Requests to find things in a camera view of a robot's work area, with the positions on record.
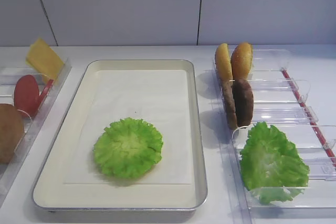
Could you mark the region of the red tomato slice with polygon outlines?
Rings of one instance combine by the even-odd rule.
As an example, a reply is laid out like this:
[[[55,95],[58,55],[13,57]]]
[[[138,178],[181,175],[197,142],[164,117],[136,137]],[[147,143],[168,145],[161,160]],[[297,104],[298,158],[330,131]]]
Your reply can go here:
[[[24,117],[33,117],[38,109],[39,88],[34,76],[21,77],[14,90],[14,106]]]

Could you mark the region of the left brown meat patty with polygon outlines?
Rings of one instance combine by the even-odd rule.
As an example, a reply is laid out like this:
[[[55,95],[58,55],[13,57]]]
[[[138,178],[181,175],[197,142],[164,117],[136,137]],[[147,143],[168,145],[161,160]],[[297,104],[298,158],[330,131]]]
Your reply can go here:
[[[235,110],[235,102],[232,93],[232,86],[230,83],[222,82],[222,93],[224,97],[225,111],[228,126],[231,130],[235,130],[237,128],[237,117]]]

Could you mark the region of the green lettuce leaf on tray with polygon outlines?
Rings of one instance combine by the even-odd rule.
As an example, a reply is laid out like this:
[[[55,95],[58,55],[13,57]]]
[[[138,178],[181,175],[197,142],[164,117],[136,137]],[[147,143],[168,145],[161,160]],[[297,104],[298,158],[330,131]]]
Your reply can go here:
[[[107,176],[137,179],[162,159],[163,136],[143,120],[125,118],[104,128],[93,146],[93,159]]]

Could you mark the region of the green lettuce leaf in rack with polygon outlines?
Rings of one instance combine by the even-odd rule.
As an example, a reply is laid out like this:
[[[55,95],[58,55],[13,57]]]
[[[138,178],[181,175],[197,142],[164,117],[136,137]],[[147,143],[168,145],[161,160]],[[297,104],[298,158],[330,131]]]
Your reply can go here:
[[[292,201],[308,186],[310,168],[284,132],[266,122],[256,123],[240,151],[244,185],[263,205]]]

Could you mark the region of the yellow cheese slice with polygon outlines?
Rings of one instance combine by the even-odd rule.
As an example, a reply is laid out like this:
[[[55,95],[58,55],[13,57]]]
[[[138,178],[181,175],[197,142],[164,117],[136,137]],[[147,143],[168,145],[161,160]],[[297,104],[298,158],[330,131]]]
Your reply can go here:
[[[43,75],[44,83],[56,80],[64,66],[61,58],[41,38],[30,45],[26,63]]]

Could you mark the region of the white paper tray liner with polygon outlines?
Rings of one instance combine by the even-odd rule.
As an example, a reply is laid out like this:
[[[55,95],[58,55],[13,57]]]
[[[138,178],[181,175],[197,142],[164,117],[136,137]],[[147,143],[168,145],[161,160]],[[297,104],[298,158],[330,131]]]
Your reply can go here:
[[[92,149],[110,123],[143,119],[163,136],[162,159],[138,184],[192,182],[190,108],[183,70],[100,70],[81,83],[69,111],[74,155],[67,184],[106,184]]]

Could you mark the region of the left bun half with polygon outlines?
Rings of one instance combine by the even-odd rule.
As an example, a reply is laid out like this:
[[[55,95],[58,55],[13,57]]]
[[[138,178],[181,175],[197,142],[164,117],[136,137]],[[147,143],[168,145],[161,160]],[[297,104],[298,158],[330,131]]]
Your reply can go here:
[[[215,52],[215,66],[220,79],[224,82],[233,80],[232,66],[228,51],[228,44],[220,44]]]

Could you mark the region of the right sesame bun half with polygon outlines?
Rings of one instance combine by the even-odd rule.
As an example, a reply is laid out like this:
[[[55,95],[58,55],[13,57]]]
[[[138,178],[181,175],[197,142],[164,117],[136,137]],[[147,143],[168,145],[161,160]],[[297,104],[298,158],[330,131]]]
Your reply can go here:
[[[253,47],[248,42],[240,43],[233,51],[231,66],[234,80],[247,80],[253,61]]]

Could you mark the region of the clear acrylic right rack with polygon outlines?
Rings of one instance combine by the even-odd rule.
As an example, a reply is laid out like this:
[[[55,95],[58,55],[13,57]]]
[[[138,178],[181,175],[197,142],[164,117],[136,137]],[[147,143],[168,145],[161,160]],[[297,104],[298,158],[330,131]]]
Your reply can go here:
[[[230,129],[217,69],[212,69],[216,98],[224,132],[220,152],[232,169],[228,178],[234,223],[260,223],[261,219],[335,218],[335,126],[320,125],[314,110],[306,105],[310,82],[290,77],[289,52],[255,50],[248,82],[254,94],[251,124]],[[261,187],[246,189],[240,174],[240,151],[248,131],[258,122],[274,125],[296,145],[309,167],[307,187]]]

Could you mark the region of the clear acrylic rack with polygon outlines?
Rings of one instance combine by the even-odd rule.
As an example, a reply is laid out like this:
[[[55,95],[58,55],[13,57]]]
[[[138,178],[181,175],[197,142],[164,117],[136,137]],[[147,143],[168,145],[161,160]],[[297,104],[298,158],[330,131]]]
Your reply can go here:
[[[37,114],[32,118],[28,117],[23,119],[24,135],[15,148],[14,157],[9,164],[1,165],[1,202],[4,202],[70,70],[71,64],[67,58],[56,81],[52,84],[51,88],[49,88],[46,97],[40,104]],[[43,81],[43,74],[28,67],[1,67],[1,103],[14,103],[15,85],[21,77],[27,74],[32,75],[36,79],[39,90],[43,91],[46,86]]]
[[[248,82],[254,94],[251,124],[230,129],[217,69],[212,69],[216,98],[224,132],[220,152],[232,169],[228,178],[234,223],[260,223],[261,219],[335,218],[335,126],[320,125],[314,110],[306,105],[310,82],[290,77],[289,52],[255,50]],[[274,125],[296,145],[309,167],[307,187],[261,187],[246,189],[240,174],[240,151],[248,131],[258,122]]]

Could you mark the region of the clear acrylic left rack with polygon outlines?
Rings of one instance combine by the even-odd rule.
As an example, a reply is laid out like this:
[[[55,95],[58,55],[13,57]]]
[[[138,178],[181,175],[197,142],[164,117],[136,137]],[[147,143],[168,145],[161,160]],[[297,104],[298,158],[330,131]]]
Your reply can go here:
[[[37,114],[32,118],[28,117],[23,119],[24,135],[15,148],[14,157],[9,164],[1,165],[1,202],[4,202],[70,70],[71,64],[67,58],[56,81],[52,84],[51,88],[49,88],[46,97],[40,104]],[[43,74],[28,67],[1,67],[1,103],[14,103],[15,85],[21,77],[27,74],[32,75],[36,79],[39,90],[43,91],[46,86],[43,81]]]

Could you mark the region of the cream metal baking tray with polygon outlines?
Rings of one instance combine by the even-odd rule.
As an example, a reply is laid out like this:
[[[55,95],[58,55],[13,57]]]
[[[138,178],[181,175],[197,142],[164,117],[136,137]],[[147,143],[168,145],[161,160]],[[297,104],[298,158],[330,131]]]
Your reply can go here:
[[[67,184],[65,182],[76,145],[76,142],[71,139],[70,126],[70,121],[75,116],[69,111],[81,83],[100,70],[183,70],[186,72],[191,128],[192,182],[190,184],[138,184],[138,179],[120,180],[108,177],[101,173],[98,167],[100,174],[108,179],[106,184]],[[75,96],[35,183],[33,200],[37,206],[48,210],[192,211],[204,203],[207,197],[207,180],[194,67],[191,62],[187,60],[93,61],[86,67]]]

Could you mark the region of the brown bun on left rack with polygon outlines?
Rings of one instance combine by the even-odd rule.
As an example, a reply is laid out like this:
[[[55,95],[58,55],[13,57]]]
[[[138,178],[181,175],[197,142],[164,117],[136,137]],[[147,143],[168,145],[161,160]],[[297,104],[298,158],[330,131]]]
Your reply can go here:
[[[17,109],[1,103],[1,164],[8,164],[24,134],[24,123]]]

